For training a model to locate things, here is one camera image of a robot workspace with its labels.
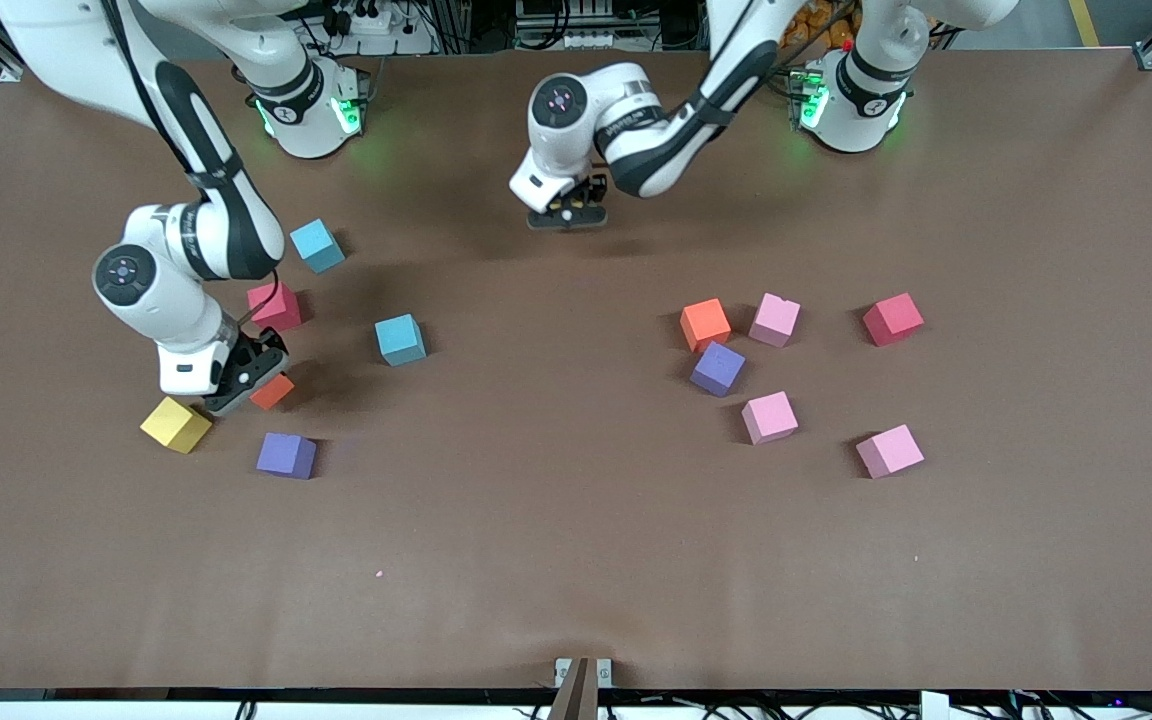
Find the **orange foam cube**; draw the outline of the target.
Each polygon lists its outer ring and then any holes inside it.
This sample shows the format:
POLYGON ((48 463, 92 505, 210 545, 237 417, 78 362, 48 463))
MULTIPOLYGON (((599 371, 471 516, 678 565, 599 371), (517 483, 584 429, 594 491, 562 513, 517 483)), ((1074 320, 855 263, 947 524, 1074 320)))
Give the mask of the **orange foam cube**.
POLYGON ((723 304, 719 300, 704 300, 698 304, 682 306, 680 327, 684 332, 687 348, 700 354, 714 342, 730 340, 732 324, 723 304))
POLYGON ((262 410, 273 410, 275 406, 285 401, 285 397, 294 389, 294 382, 285 373, 279 373, 270 379, 265 386, 251 392, 250 402, 260 407, 262 410))

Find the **brown table cover sheet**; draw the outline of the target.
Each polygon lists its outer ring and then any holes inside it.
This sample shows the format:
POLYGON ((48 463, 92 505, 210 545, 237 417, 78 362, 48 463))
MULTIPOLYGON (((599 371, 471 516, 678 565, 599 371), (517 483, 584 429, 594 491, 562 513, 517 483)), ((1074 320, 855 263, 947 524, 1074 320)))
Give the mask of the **brown table cover sheet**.
POLYGON ((882 146, 751 100, 668 194, 530 232, 535 83, 608 54, 415 58, 298 161, 192 65, 288 227, 291 395, 191 454, 141 430, 156 353, 90 273, 189 197, 156 132, 0 86, 0 687, 509 687, 558 657, 659 688, 1152 688, 1152 73, 1128 50, 947 51, 882 146), (909 291, 925 324, 870 341, 909 291), (763 293, 803 306, 748 336, 763 293), (682 306, 746 364, 690 381, 682 306), (429 350, 384 363, 376 323, 429 350), (799 429, 751 445, 785 391, 799 429), (925 460, 870 479, 908 424, 925 460), (308 480, 256 470, 317 442, 308 480), (376 571, 384 578, 376 579, 376 571))

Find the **white power strip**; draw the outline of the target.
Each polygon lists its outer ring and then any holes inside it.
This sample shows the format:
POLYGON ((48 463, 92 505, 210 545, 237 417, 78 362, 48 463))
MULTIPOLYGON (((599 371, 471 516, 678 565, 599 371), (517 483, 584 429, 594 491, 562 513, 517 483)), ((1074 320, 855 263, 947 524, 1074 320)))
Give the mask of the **white power strip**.
POLYGON ((396 23, 391 0, 319 0, 329 38, 389 35, 396 23))

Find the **purple foam cube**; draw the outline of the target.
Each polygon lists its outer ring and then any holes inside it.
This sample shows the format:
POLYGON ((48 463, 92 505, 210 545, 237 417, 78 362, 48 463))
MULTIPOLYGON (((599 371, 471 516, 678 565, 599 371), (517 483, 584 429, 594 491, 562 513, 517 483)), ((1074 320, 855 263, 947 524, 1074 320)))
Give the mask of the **purple foam cube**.
POLYGON ((270 432, 262 438, 256 470, 296 480, 308 480, 314 473, 317 442, 303 435, 270 432))
POLYGON ((708 392, 708 395, 726 397, 745 364, 745 356, 732 350, 730 347, 717 341, 710 342, 696 361, 690 381, 708 392))

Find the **pink foam cube with notch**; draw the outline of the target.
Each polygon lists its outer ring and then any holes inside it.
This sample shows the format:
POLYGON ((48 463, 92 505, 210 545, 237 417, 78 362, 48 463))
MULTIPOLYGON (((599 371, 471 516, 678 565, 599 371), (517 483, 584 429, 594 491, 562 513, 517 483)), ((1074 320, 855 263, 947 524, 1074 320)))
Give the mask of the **pink foam cube with notch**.
POLYGON ((776 293, 763 293, 748 336, 756 342, 783 348, 794 338, 801 310, 799 302, 783 300, 776 293))

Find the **grey electronics box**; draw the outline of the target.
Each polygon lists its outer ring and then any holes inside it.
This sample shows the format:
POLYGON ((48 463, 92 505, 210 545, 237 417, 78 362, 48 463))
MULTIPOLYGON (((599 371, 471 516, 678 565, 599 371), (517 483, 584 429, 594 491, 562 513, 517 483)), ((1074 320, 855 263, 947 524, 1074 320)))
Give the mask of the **grey electronics box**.
POLYGON ((607 50, 620 26, 613 0, 515 0, 511 36, 518 50, 607 50))

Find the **orange bag pile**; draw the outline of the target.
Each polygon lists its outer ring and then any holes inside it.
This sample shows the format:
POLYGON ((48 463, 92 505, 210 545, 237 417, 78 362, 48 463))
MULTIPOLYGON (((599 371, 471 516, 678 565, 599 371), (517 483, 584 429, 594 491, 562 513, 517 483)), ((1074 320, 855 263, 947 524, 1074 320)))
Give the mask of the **orange bag pile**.
POLYGON ((806 0, 781 37, 782 50, 804 50, 823 41, 828 50, 850 47, 861 29, 861 0, 806 0))

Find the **blue foam cube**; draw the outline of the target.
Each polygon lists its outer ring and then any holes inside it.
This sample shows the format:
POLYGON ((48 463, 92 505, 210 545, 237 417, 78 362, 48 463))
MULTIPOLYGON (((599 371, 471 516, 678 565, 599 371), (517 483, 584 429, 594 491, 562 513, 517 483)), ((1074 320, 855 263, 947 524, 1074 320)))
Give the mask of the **blue foam cube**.
POLYGON ((393 316, 376 323, 374 329, 381 359, 389 366, 402 366, 429 356, 414 314, 393 316))
POLYGON ((323 219, 314 219, 314 222, 301 225, 291 232, 291 243, 301 256, 306 268, 314 274, 329 272, 346 260, 346 253, 339 245, 338 238, 329 232, 328 225, 323 219))

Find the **red foam cube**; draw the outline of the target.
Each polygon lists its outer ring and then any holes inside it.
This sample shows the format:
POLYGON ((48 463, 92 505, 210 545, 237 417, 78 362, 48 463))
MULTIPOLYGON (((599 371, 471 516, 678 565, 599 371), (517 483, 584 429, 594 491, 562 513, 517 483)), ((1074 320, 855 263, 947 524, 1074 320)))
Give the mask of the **red foam cube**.
POLYGON ((260 328, 289 331, 303 324, 296 291, 282 282, 262 285, 247 291, 250 323, 260 328))
POLYGON ((884 347, 914 336, 925 324, 909 291, 876 302, 861 316, 870 341, 884 347))

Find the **yellow foam cube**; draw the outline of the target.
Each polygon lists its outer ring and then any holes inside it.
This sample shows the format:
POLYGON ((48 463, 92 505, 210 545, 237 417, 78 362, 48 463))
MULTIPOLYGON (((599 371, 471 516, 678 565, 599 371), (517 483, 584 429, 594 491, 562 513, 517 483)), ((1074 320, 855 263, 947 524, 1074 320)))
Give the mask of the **yellow foam cube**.
POLYGON ((179 454, 191 454, 211 427, 212 420, 175 397, 162 397, 141 423, 143 433, 179 454))

